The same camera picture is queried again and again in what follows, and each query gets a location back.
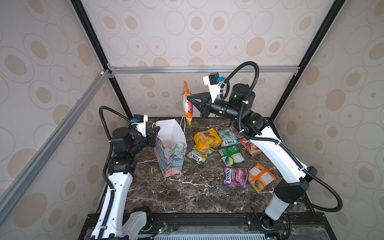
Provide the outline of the floral white paper bag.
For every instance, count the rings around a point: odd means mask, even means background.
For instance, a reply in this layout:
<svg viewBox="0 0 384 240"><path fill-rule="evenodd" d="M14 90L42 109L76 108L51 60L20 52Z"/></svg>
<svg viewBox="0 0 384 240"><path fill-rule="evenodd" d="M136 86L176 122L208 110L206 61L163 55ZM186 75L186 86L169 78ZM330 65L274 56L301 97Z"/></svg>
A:
<svg viewBox="0 0 384 240"><path fill-rule="evenodd" d="M176 119L160 120L155 123L160 127L154 148L163 177L180 175L187 152L185 126Z"/></svg>

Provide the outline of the purple Fox's candy bag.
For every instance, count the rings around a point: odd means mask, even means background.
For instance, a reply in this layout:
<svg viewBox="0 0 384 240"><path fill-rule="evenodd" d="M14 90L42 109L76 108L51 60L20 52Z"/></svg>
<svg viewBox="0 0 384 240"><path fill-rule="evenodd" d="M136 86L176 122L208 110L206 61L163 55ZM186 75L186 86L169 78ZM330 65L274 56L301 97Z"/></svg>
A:
<svg viewBox="0 0 384 240"><path fill-rule="evenodd" d="M223 188L246 189L249 186L248 168L223 167Z"/></svg>

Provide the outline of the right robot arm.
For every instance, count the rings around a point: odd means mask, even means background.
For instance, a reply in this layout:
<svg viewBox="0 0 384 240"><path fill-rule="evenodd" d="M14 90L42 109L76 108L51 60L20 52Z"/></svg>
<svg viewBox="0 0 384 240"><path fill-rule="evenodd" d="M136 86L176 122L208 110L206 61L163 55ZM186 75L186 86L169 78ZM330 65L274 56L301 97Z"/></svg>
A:
<svg viewBox="0 0 384 240"><path fill-rule="evenodd" d="M231 78L247 66L255 70L252 84L240 84L230 88ZM209 91L190 95L187 100L198 109L202 118L214 114L232 120L236 130L246 140L256 145L282 175L283 179L275 187L271 201L258 217L259 222L266 229L272 229L295 202L323 212L339 212L343 208L340 195L327 183L317 178L316 168L306 166L291 153L264 117L251 110L255 98L254 88L259 75L259 66L252 61L240 64L227 78L221 77L219 73L211 73L203 78L204 85L208 86ZM302 199L311 181L316 181L328 190L337 200L337 205L333 208L325 208Z"/></svg>

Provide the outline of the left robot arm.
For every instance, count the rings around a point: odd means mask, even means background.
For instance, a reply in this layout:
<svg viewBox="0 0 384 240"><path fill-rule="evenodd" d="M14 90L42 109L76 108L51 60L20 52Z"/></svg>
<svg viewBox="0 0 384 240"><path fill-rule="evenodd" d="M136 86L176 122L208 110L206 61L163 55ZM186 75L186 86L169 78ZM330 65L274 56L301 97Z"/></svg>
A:
<svg viewBox="0 0 384 240"><path fill-rule="evenodd" d="M128 127L110 132L104 111L127 120ZM134 240L141 231L146 232L152 228L152 212L148 207L136 208L125 221L127 195L138 164L137 154L145 147L155 147L160 127L155 126L147 130L147 116L134 115L133 119L129 120L107 106L99 108L99 115L110 144L103 168L107 192L97 224L87 239Z"/></svg>

